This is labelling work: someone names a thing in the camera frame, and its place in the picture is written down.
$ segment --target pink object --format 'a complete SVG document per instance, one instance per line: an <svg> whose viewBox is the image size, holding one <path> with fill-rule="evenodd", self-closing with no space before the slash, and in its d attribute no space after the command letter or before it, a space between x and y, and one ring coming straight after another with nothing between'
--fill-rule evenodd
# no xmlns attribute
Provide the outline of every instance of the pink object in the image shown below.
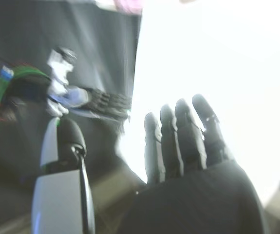
<svg viewBox="0 0 280 234"><path fill-rule="evenodd" d="M130 14L141 14L143 9L143 0L115 0L117 8Z"/></svg>

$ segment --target black finger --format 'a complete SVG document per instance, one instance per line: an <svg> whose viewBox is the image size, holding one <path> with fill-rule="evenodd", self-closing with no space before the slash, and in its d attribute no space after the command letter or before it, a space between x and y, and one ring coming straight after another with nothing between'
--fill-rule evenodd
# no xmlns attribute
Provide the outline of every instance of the black finger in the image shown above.
<svg viewBox="0 0 280 234"><path fill-rule="evenodd" d="M161 150L161 133L158 121L153 113L148 113L144 121L145 127L145 170L148 184L165 181L165 167Z"/></svg>
<svg viewBox="0 0 280 234"><path fill-rule="evenodd" d="M175 116L184 172L206 168L206 152L202 132L195 124L195 119L184 99L178 100Z"/></svg>
<svg viewBox="0 0 280 234"><path fill-rule="evenodd" d="M166 170L166 179L183 176L184 168L178 142L176 118L174 112L168 105L160 110L161 147Z"/></svg>
<svg viewBox="0 0 280 234"><path fill-rule="evenodd" d="M202 121L204 131L204 143L207 153L207 166L212 166L231 158L219 125L219 120L201 94L196 94L193 99L193 106Z"/></svg>

